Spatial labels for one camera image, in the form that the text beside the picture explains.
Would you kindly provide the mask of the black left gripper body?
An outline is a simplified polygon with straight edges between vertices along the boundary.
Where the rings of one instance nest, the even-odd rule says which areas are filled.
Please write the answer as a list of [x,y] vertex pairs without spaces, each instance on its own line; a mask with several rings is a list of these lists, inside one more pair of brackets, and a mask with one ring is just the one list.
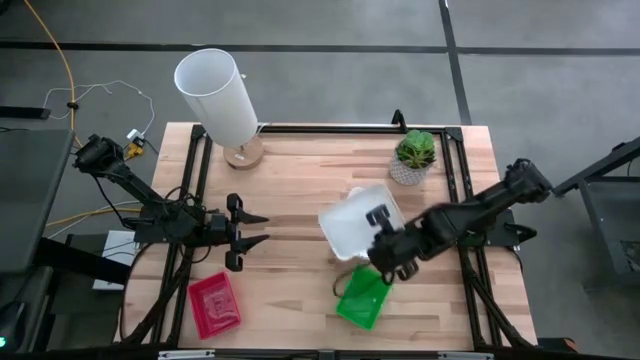
[[225,266],[232,272],[240,272],[243,269],[243,243],[239,224],[244,216],[243,201],[237,193],[232,193],[227,196],[226,206],[230,217],[219,211],[213,212],[208,223],[207,235],[212,246],[230,246],[225,253]]

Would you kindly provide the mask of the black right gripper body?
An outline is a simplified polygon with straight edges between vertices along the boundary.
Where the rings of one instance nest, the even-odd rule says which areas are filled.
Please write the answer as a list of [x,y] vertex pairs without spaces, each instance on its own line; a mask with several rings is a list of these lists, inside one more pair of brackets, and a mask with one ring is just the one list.
[[415,260],[420,254],[418,246],[419,230],[395,229],[390,222],[390,212],[386,205],[379,205],[366,214],[371,227],[379,226],[374,241],[367,250],[370,263],[380,272],[383,281],[398,278],[407,281],[419,270]]

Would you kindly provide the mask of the potted green succulent plant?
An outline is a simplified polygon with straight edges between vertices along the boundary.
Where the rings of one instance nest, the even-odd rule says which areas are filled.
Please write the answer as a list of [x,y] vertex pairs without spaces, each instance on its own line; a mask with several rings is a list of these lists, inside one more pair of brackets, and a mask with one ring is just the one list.
[[391,178],[400,185],[420,184],[436,161],[435,141],[429,132],[409,131],[394,149],[390,163]]

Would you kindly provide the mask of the white cylinder lamp wooden base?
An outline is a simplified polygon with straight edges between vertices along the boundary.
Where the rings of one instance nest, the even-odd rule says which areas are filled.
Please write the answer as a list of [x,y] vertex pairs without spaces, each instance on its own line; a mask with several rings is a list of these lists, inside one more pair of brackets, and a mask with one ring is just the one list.
[[261,163],[258,119],[230,53],[209,48],[187,55],[175,68],[174,84],[231,168],[250,170]]

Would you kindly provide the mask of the black and orange clamp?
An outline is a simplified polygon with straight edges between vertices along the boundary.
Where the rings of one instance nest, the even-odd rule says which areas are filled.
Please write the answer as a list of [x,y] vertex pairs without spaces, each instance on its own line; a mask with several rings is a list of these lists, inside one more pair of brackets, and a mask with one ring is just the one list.
[[548,351],[578,353],[578,347],[573,339],[566,337],[538,338],[538,345]]

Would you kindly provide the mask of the dark metal side table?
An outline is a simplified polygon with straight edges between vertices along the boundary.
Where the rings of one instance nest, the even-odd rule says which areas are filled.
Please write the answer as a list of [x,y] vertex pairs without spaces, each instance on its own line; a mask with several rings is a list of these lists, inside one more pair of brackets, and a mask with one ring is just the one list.
[[640,165],[640,136],[553,188],[562,197],[578,190],[608,269],[583,283],[586,291],[640,286],[640,175],[612,176],[623,165]]

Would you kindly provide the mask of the dark grey desk top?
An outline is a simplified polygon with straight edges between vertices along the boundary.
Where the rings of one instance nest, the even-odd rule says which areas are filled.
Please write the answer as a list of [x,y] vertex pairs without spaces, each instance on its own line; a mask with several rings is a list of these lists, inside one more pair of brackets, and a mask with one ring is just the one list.
[[0,273],[31,265],[72,142],[69,130],[0,133]]

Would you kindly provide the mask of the black device with green light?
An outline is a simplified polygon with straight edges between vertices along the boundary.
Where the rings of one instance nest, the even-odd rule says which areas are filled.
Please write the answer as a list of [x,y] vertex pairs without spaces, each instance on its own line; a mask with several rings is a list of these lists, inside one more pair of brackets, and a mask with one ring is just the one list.
[[0,352],[15,353],[25,336],[26,303],[13,300],[0,307]]

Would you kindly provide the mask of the black flat bar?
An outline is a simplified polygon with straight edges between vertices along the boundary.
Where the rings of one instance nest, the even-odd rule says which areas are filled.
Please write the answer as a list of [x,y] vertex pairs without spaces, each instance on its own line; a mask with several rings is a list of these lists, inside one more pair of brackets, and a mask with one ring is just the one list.
[[0,118],[47,120],[51,110],[42,107],[0,106]]

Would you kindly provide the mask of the silver metal bracket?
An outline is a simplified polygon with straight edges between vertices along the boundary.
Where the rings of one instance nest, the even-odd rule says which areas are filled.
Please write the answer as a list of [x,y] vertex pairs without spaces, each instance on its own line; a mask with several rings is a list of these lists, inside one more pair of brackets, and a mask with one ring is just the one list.
[[491,353],[481,352],[439,352],[438,360],[495,360]]
[[212,349],[170,350],[158,353],[157,360],[212,360],[216,353]]

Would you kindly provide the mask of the black aluminium table frame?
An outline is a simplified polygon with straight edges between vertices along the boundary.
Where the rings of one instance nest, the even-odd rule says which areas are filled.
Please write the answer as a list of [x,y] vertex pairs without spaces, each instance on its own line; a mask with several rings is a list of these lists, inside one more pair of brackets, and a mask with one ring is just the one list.
[[389,174],[401,134],[394,125],[284,124],[261,131],[262,162],[231,169],[220,147],[209,163],[204,202],[222,208],[238,193],[264,222],[243,228],[264,241],[244,259],[231,285],[241,314],[238,326],[201,339],[185,311],[178,344],[213,349],[468,350],[472,346],[460,258],[450,249],[423,262],[418,273],[391,288],[372,330],[339,316],[332,286],[346,270],[329,248],[318,216],[355,187],[382,184],[405,218],[467,190],[482,191],[502,177],[489,130],[465,126],[450,142],[457,158],[438,159],[423,183],[403,186]]

